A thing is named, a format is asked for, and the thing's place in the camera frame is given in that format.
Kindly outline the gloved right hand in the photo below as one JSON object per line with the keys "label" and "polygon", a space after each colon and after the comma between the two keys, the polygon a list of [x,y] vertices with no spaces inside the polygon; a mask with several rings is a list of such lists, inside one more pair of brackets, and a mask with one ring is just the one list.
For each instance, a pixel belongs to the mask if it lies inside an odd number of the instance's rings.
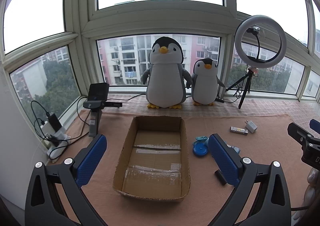
{"label": "gloved right hand", "polygon": [[291,216],[291,225],[296,225],[300,219],[305,215],[307,208],[310,208],[314,203],[316,197],[319,195],[319,170],[312,168],[307,177],[308,187],[304,193],[303,203],[301,208],[303,210],[295,211]]}

